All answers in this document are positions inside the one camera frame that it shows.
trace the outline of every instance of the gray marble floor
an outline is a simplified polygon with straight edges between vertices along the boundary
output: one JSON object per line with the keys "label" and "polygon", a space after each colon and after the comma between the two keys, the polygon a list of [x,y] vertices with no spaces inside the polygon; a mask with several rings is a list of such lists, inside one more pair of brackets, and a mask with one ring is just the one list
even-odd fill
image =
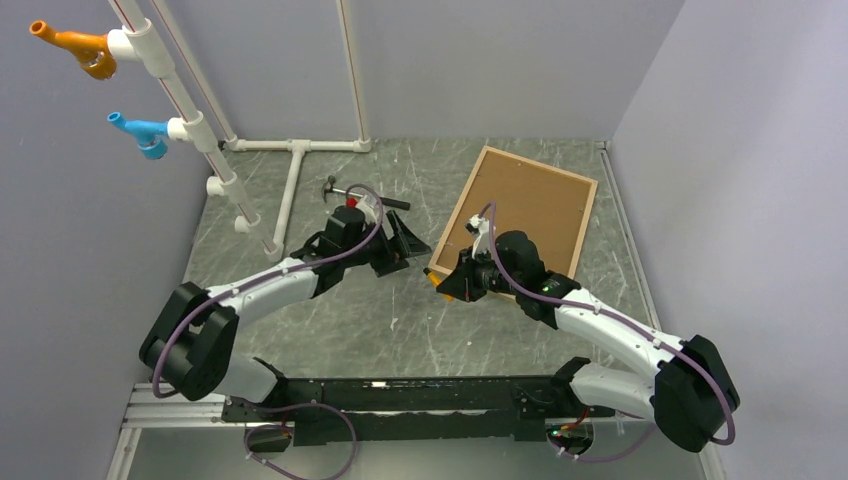
{"label": "gray marble floor", "polygon": [[[613,307],[647,322],[632,259],[594,143],[578,140],[378,140],[367,154],[311,152],[303,161],[286,251],[321,230],[340,196],[323,203],[328,174],[339,185],[366,183],[412,203],[401,218],[435,247],[474,162],[485,145],[598,180],[597,197],[577,280]],[[276,220],[288,173],[287,152],[228,156],[264,219]],[[234,209],[209,198],[198,226],[186,279],[208,287],[269,266],[257,245],[234,232]],[[429,258],[421,257],[426,265]],[[550,374],[573,356],[618,362],[589,342],[525,317],[510,301],[489,295],[474,304],[447,303],[419,265],[383,278],[368,267],[321,297],[290,305],[242,329],[236,350],[258,356],[289,376],[394,377]]]}

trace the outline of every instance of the black bracket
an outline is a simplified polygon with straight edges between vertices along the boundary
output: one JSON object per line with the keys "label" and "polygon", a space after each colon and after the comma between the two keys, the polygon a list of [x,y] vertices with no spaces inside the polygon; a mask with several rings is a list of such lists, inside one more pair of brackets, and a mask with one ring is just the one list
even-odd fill
{"label": "black bracket", "polygon": [[[177,287],[141,345],[141,361],[154,368],[180,322],[208,299],[207,292],[194,283]],[[238,321],[232,308],[217,303],[202,311],[192,321],[199,330],[187,329],[168,353],[162,372],[164,380],[192,401],[212,393],[227,373]]]}

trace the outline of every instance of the cork board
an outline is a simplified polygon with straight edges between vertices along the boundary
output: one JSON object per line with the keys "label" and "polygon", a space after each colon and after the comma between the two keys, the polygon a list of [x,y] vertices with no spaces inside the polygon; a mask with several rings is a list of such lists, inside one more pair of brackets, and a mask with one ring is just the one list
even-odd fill
{"label": "cork board", "polygon": [[548,270],[574,278],[597,187],[591,178],[483,147],[429,267],[453,271],[459,251],[473,242],[465,224],[494,200],[498,233],[524,231]]}

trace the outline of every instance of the hammer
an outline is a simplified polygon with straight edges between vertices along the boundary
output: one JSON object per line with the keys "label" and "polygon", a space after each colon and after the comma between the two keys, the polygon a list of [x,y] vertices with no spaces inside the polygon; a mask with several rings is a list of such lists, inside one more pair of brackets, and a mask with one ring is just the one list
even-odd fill
{"label": "hammer", "polygon": [[[341,195],[345,194],[344,189],[343,188],[336,188],[335,184],[336,184],[336,177],[333,176],[333,175],[330,175],[329,177],[327,177],[327,181],[324,182],[323,185],[321,185],[321,198],[324,199],[324,203],[327,203],[327,194],[328,193],[339,193]],[[361,193],[350,192],[349,195],[351,197],[362,198]],[[404,202],[402,200],[395,200],[394,198],[380,197],[380,201],[383,202],[383,205],[385,205],[387,207],[399,208],[401,210],[406,210],[406,211],[409,211],[409,208],[410,208],[409,202]]]}

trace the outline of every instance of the white wall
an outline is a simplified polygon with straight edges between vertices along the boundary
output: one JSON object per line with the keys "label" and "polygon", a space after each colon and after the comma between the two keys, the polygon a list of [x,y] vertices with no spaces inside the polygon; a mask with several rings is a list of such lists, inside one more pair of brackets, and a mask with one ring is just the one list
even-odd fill
{"label": "white wall", "polygon": [[848,4],[689,0],[615,134],[664,326],[741,396],[731,479],[844,478]]}
{"label": "white wall", "polygon": [[359,136],[335,0],[167,3],[239,137]]}
{"label": "white wall", "polygon": [[[168,3],[239,136],[358,136],[335,0]],[[349,4],[372,136],[610,138],[683,0]]]}
{"label": "white wall", "polygon": [[372,135],[608,139],[682,4],[352,1]]}
{"label": "white wall", "polygon": [[190,145],[145,160],[106,121],[174,114],[141,65],[100,82],[28,32],[106,32],[120,25],[107,2],[0,10],[0,478],[100,479],[209,169]]}

